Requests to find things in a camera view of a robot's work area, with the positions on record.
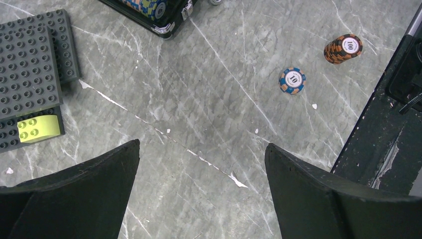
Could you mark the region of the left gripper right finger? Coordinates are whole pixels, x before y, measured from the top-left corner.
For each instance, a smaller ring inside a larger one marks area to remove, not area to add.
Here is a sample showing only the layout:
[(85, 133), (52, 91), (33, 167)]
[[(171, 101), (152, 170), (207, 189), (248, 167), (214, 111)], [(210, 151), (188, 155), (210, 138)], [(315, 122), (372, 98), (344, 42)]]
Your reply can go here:
[(329, 173), (270, 143), (265, 167), (284, 239), (419, 239), (422, 200)]

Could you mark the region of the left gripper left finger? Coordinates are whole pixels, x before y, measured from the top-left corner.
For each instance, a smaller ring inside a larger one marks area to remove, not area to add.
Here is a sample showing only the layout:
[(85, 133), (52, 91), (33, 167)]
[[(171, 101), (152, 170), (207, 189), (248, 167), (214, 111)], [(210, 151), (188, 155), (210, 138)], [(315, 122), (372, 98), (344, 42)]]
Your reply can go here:
[(115, 239), (139, 165), (134, 139), (98, 157), (0, 189), (3, 239)]

